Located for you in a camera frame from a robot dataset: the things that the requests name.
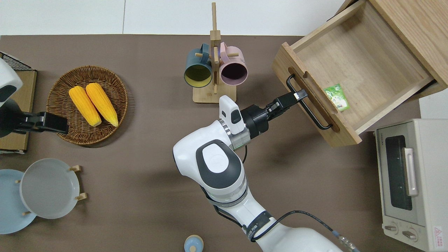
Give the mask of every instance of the white wall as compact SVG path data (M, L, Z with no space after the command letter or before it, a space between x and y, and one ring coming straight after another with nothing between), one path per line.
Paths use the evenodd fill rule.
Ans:
M0 35L202 34L212 0L0 0ZM344 0L216 0L223 35L306 35Z

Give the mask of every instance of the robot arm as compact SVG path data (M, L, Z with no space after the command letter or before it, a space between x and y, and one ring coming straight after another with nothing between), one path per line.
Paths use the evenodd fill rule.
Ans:
M306 97L303 92L302 96L290 94L286 99L275 99L265 109L252 105L242 111L222 96L220 119L181 139L173 148L173 157L179 172L201 186L216 211L234 219L264 252L341 251L312 229L290 228L276 221L252 196L243 163L234 152L265 132L269 120ZM349 241L346 246L357 251Z
M9 99L23 83L14 70L0 59L0 137L11 132L25 134L27 131L52 131L67 134L67 119L48 112L22 112L17 103Z

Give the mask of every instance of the dark green mug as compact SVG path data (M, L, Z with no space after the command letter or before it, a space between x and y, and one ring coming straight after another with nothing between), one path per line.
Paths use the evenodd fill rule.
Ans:
M191 50L187 56L184 79L192 87L205 87L211 82L210 46L203 43L201 48Z

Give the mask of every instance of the small blue container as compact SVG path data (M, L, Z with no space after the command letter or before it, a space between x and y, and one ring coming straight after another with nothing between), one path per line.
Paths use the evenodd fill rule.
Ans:
M202 252L204 241L199 235L190 235L184 243L185 252Z

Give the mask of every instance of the oven door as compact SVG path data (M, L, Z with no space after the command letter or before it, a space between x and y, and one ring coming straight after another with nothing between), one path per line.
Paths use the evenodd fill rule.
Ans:
M378 129L376 134L384 215L425 226L414 123Z

